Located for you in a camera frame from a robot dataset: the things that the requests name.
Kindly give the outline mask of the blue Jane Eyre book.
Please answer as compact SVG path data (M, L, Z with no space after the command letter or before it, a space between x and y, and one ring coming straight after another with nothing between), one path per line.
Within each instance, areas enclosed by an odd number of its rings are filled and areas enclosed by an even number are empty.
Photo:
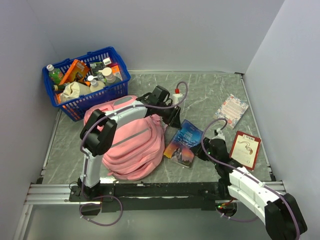
M190 168L194 159L194 153L191 148L197 146L203 132L188 120L184 120L168 146L165 148L163 155L171 161Z

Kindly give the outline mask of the floral pink notebook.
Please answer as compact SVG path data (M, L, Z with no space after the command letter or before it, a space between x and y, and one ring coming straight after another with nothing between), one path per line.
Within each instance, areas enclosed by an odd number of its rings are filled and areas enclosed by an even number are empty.
M230 94L213 117L216 119L225 118L227 120L227 126L234 129L248 108L249 104L247 102Z

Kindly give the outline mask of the pink student backpack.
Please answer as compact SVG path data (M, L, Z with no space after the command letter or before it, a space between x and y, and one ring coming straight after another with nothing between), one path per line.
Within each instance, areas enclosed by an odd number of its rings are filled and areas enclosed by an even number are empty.
M162 161L166 127L156 114L119 127L111 148L101 160L109 174L129 181L149 175Z

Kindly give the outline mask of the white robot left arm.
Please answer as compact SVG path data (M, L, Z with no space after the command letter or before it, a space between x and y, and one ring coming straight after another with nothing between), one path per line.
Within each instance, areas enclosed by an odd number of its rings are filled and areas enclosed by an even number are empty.
M181 128L180 104L185 98L178 89L170 95L158 85L143 96L128 95L92 107L80 133L81 195L93 201L102 192L102 164L119 180L149 175L162 160L166 128Z

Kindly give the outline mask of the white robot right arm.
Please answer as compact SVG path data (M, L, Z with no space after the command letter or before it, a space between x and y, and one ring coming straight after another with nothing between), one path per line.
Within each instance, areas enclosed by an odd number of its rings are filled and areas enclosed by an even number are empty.
M198 158L214 163L220 175L219 195L242 202L264 223L271 239L298 240L308 230L294 196L270 188L230 158L223 139L206 137L190 150Z

